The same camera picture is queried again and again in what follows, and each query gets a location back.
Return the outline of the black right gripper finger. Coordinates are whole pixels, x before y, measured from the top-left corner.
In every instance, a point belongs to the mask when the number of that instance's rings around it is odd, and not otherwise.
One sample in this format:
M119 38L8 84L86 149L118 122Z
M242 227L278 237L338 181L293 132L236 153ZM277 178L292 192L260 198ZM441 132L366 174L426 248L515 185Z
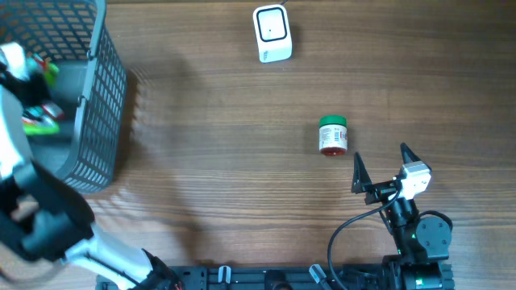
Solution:
M414 154L414 152L409 148L409 146L406 143L400 144L400 150L404 164L410 164L421 160L417 155Z
M354 154L354 169L351 191L355 194L366 193L372 187L372 181L359 152Z

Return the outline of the red snack stick packet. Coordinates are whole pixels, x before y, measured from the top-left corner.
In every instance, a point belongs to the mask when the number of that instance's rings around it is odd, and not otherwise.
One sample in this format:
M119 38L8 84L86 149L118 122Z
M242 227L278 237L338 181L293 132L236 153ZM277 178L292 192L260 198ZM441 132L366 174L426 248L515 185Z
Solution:
M46 102L40 106L43 111L42 119L58 122L65 118L64 111L54 102Z

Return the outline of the green candy bag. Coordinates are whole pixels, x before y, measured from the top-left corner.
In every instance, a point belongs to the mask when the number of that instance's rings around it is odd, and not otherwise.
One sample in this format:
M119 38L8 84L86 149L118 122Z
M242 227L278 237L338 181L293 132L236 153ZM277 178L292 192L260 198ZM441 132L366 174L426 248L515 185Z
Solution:
M38 73L44 78L48 92L51 92L56 85L59 69L55 64L33 54L27 59L27 68L31 73ZM37 106L28 107L23 111L23 129L27 135L53 135L60 132L58 122L45 121L42 119L43 111L40 106L46 102L54 102L51 97L42 101Z

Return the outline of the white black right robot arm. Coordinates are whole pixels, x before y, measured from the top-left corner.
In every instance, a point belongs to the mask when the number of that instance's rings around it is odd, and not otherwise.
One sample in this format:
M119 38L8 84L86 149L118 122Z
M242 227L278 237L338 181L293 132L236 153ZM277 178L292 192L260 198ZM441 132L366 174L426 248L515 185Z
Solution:
M445 263L452 220L435 210L418 210L414 198L426 191L432 170L405 143L400 150L403 165L392 180L374 184L358 152L352 179L353 193L364 193L367 205L384 207L381 218L397 254L386 255L377 264L344 265L341 277L351 289L453 290L452 266Z

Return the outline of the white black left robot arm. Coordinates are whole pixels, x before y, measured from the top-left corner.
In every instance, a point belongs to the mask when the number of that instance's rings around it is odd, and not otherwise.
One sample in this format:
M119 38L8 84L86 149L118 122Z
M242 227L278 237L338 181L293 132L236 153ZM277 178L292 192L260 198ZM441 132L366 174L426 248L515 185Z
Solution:
M1 73L1 241L20 258L72 264L120 289L179 289L155 255L104 232L74 189L36 163L22 128L23 102L44 90L38 74Z

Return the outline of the green lid jar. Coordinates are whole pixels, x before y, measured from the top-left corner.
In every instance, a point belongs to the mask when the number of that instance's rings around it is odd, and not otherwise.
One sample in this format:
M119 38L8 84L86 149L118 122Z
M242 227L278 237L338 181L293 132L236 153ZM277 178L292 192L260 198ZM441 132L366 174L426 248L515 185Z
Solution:
M347 119L340 115L320 118L318 129L319 151L325 156L344 155L347 152Z

